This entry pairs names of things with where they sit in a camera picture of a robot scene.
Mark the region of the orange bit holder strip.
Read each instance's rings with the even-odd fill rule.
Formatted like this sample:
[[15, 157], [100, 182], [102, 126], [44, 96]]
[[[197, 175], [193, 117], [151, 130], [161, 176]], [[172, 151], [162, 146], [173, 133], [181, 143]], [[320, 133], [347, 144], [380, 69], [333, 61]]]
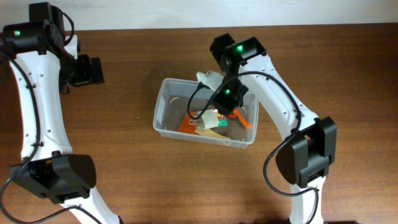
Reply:
[[239, 120], [239, 122], [246, 128], [252, 129], [252, 124], [248, 123], [244, 116], [239, 112], [238, 109], [234, 109], [233, 114]]

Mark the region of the clear bag of wall plugs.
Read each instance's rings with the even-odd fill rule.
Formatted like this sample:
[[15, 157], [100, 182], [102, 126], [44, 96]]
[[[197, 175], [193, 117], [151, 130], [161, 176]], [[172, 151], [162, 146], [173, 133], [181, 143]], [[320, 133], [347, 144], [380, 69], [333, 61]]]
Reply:
[[193, 125], [196, 130], [207, 130], [211, 128], [225, 128], [228, 126], [226, 117], [218, 112], [217, 109], [209, 109], [199, 119], [189, 119], [189, 125]]

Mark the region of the clear plastic container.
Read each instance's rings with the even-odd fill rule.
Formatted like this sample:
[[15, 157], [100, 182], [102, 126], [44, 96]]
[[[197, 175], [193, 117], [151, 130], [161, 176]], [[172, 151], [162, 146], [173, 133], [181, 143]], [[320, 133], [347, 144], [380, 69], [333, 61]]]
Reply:
[[226, 127], [214, 129], [214, 132], [222, 135], [223, 138], [201, 136], [197, 133], [181, 133], [178, 131], [184, 118], [187, 116], [188, 100], [197, 89], [197, 85], [196, 81], [174, 78], [166, 78], [162, 82], [154, 111], [154, 129], [163, 137], [184, 141], [242, 149], [252, 144], [256, 138], [259, 101], [250, 91], [245, 94], [244, 104], [238, 110], [252, 126], [251, 128], [246, 129], [238, 119], [229, 119]]

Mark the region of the red scraper wooden handle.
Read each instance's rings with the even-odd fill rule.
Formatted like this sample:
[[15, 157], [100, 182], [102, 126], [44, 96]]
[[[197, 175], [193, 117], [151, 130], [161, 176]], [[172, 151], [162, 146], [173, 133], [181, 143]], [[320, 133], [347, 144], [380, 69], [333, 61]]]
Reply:
[[225, 134], [220, 134], [216, 131], [217, 128], [211, 128], [207, 130], [196, 130], [193, 125], [189, 125], [189, 119], [192, 119], [190, 115], [198, 115], [199, 111], [190, 111], [187, 114], [182, 123], [180, 124], [177, 131], [182, 134], [187, 134], [190, 137], [191, 141], [206, 143], [206, 144], [214, 144], [220, 146], [230, 146], [231, 145], [231, 138], [227, 137]]

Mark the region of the red handled pliers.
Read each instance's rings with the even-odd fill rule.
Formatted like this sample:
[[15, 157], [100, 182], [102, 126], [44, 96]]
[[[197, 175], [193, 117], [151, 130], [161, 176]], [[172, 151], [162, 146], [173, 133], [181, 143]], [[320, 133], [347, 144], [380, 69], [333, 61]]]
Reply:
[[236, 114], [229, 114], [229, 115], [227, 115], [227, 117], [229, 119], [238, 119], [238, 116]]

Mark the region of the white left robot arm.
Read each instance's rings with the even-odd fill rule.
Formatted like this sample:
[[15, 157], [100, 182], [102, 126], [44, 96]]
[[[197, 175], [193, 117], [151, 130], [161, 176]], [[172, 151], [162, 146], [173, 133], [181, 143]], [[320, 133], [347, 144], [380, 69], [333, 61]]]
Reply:
[[21, 163], [11, 166], [9, 181], [81, 223], [121, 223], [96, 188], [92, 157], [75, 154], [66, 134], [61, 95], [104, 82], [100, 59], [81, 54], [78, 37], [66, 35], [68, 19], [40, 2], [29, 5], [28, 22], [3, 28], [1, 55], [17, 82], [23, 128]]

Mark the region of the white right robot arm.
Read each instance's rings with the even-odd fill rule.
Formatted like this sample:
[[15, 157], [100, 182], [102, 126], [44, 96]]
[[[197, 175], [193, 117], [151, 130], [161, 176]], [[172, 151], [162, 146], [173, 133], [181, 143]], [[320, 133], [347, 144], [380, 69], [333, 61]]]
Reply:
[[263, 165], [267, 185], [291, 198], [289, 223], [323, 223], [322, 188], [335, 161], [335, 122], [319, 118], [294, 95], [257, 38], [236, 42], [223, 34], [210, 52], [224, 74], [197, 76], [199, 89], [213, 90], [205, 108], [231, 115], [243, 105], [244, 95], [253, 93], [282, 138]]

